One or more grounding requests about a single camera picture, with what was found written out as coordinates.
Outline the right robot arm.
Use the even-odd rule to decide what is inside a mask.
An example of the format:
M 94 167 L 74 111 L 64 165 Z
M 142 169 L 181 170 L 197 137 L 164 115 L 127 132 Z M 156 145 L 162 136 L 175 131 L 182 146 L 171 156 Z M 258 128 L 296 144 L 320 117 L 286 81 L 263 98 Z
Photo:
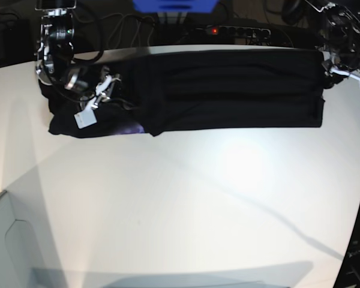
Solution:
M 98 32 L 99 51 L 91 59 L 74 55 L 73 11 L 76 8 L 90 16 Z M 103 27 L 95 12 L 78 1 L 37 1 L 35 9 L 43 13 L 39 47 L 35 53 L 39 81 L 82 108 L 88 106 L 95 110 L 103 103 L 117 101 L 112 94 L 122 86 L 121 75 L 112 74 L 107 66 L 93 66 L 105 51 Z

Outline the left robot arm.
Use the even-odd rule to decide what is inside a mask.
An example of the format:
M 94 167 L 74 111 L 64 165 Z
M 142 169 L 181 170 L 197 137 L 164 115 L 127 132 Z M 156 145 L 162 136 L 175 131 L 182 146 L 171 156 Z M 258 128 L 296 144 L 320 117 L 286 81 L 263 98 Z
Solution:
M 346 78 L 360 88 L 360 1 L 284 1 L 281 18 L 288 25 L 306 18 L 307 29 L 329 52 L 322 66 L 330 88 Z

